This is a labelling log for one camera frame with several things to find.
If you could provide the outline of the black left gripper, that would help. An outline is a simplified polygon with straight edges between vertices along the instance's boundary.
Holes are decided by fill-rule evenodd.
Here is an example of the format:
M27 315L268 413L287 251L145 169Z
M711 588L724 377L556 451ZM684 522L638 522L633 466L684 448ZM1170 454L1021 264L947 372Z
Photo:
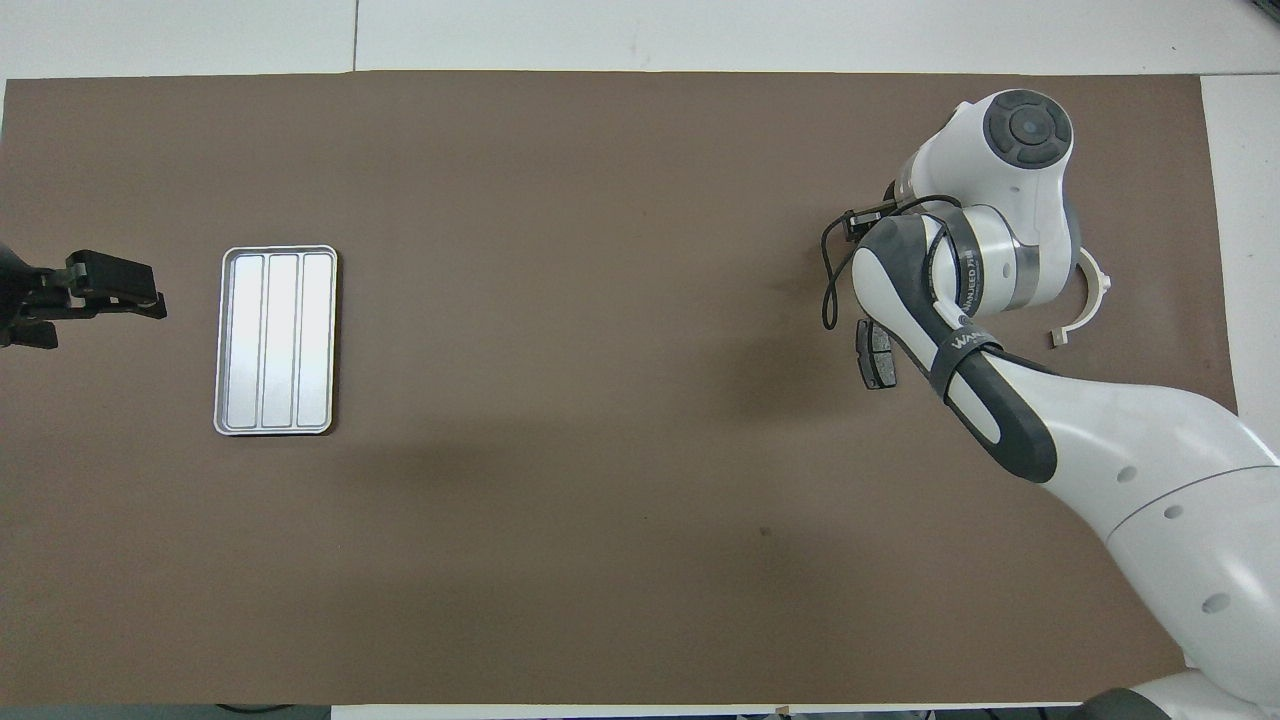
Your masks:
M97 314L134 314L156 320L168 316L164 295L154 292L150 265L105 252L79 250L67 258L74 293L97 293ZM58 270L33 266L6 245L1 246L1 346L56 348L52 320L31 310L67 310L70 295L56 279Z

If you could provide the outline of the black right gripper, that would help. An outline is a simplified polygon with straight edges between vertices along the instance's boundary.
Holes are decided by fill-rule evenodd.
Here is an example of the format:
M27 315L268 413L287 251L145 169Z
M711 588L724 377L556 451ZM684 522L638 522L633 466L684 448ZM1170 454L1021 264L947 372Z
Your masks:
M882 206L850 209L844 215L846 223L846 241L861 241L877 224L881 218L901 217L909 210L908 202L911 200L910 190L902 190L897 181L890 182L884 191Z

